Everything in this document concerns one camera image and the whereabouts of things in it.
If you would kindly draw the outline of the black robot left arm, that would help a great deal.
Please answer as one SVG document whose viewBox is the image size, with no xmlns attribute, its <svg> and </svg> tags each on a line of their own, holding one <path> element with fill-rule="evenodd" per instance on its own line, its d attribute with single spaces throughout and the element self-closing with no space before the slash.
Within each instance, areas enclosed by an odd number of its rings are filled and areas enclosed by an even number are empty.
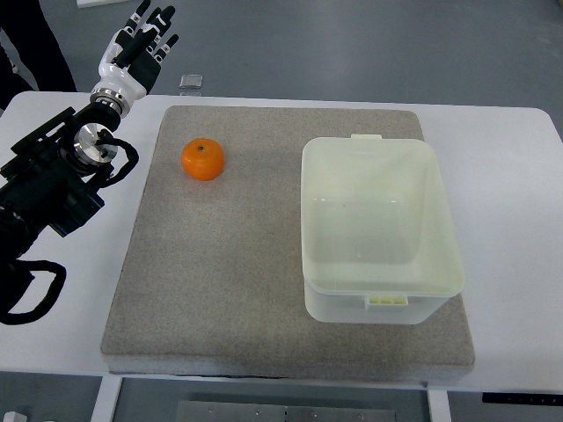
<svg viewBox="0 0 563 422">
<path fill-rule="evenodd" d="M 1 169 L 1 260 L 25 254 L 45 228 L 67 236 L 104 205 L 99 190 L 137 165 L 136 149 L 113 133 L 128 113 L 125 98 L 97 89 L 80 111 L 69 107 L 12 146 Z"/>
</svg>

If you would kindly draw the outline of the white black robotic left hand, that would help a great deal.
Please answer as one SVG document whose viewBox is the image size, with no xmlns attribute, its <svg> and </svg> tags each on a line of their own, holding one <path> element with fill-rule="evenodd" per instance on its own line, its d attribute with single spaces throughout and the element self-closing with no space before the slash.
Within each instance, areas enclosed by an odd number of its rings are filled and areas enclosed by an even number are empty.
<svg viewBox="0 0 563 422">
<path fill-rule="evenodd" d="M 99 63 L 99 82 L 91 102 L 113 101 L 121 107 L 145 97 L 154 87 L 166 56 L 179 40 L 170 35 L 176 8 L 141 2 L 110 40 Z"/>
</svg>

